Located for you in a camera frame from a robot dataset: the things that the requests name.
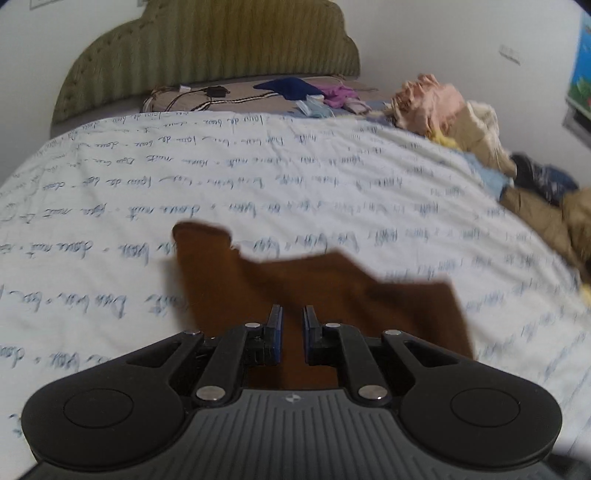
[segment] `white bedsheet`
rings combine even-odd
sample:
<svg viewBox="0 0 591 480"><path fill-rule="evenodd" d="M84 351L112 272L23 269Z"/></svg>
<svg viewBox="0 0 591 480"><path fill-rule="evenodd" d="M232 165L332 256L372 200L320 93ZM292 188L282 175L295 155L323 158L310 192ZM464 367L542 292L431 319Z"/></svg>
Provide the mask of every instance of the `white bedsheet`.
<svg viewBox="0 0 591 480"><path fill-rule="evenodd" d="M189 323L170 232L229 228L250 258L339 248L380 278L448 278L481 361L546 387L591 452L591 316L572 273L465 160L354 118L134 115L46 144L0 189L0 478L34 464L42 385Z"/></svg>

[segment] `poster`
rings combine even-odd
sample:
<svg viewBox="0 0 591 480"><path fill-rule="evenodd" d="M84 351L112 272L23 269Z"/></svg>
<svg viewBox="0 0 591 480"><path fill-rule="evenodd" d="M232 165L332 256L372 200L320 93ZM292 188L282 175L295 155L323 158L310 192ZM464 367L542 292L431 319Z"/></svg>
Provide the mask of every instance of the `poster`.
<svg viewBox="0 0 591 480"><path fill-rule="evenodd" d="M591 119L591 15L589 14L583 14L579 54L567 100Z"/></svg>

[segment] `green striped headboard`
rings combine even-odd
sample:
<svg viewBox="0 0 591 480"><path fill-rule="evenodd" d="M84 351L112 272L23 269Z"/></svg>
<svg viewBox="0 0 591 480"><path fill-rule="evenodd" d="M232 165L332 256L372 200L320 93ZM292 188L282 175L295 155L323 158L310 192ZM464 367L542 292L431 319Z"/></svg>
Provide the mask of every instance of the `green striped headboard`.
<svg viewBox="0 0 591 480"><path fill-rule="evenodd" d="M359 74L329 0L150 0L72 65L53 123L159 86L304 73Z"/></svg>

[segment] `brown cloth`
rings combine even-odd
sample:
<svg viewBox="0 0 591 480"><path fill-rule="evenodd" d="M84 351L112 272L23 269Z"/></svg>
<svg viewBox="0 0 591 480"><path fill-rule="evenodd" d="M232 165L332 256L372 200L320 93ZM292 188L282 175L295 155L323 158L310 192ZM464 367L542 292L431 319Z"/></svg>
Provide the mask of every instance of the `brown cloth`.
<svg viewBox="0 0 591 480"><path fill-rule="evenodd" d="M226 231L201 223L178 223L173 236L191 311L207 336L221 335L241 323L264 323L273 304L283 307L281 364L251 369L252 387L337 385L334 369L304 362L301 318L306 305L314 306L321 323L354 325L374 337L399 329L472 356L462 314L445 283L380 283L337 252L252 262L230 248Z"/></svg>
<svg viewBox="0 0 591 480"><path fill-rule="evenodd" d="M500 204L521 218L548 246L579 270L581 280L591 283L585 262L591 259L591 189L568 193L555 207L535 192L508 187Z"/></svg>

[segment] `wall outlet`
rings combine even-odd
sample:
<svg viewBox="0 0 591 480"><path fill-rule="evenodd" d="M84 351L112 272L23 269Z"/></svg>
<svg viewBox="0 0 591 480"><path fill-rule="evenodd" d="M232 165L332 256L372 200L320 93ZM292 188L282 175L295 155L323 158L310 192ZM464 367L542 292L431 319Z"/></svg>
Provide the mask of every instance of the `wall outlet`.
<svg viewBox="0 0 591 480"><path fill-rule="evenodd" d="M501 45L499 47L499 53L507 60L510 60L517 65L521 65L521 55L518 51L513 50L513 48L509 48L507 45Z"/></svg>

